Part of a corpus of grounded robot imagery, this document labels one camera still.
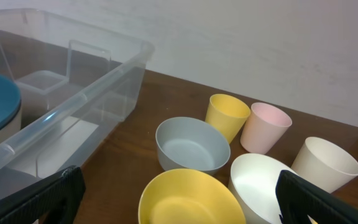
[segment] white wall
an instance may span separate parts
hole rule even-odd
[[[149,40],[148,69],[358,126],[358,0],[0,0]]]

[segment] yellow cup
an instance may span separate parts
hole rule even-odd
[[[209,99],[205,122],[219,130],[230,144],[250,113],[243,101],[233,96],[215,94]]]
[[[173,169],[154,178],[139,202],[139,224],[245,224],[233,194],[208,174]]]

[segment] transparent bin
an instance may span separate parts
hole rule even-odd
[[[135,108],[143,40],[35,9],[0,11],[0,74],[21,90],[22,129],[0,143],[0,199],[80,166]]]

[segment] pink cup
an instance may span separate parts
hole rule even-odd
[[[291,118],[277,107],[254,103],[241,134],[241,145],[249,152],[265,154],[291,125]]]

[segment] wooden table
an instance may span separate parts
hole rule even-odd
[[[75,223],[137,223],[143,189],[163,172],[157,159],[155,130],[162,121],[176,116],[204,120],[209,97],[215,93],[227,92],[146,71],[136,109],[83,167],[87,189]],[[248,105],[257,101],[231,95]],[[304,140],[317,136],[343,147],[358,160],[358,128],[280,108],[291,116],[293,125],[268,156],[291,166]],[[239,134],[231,143],[229,162],[215,175],[225,185],[233,160],[247,153],[239,143]],[[358,208],[358,177],[334,195]]]

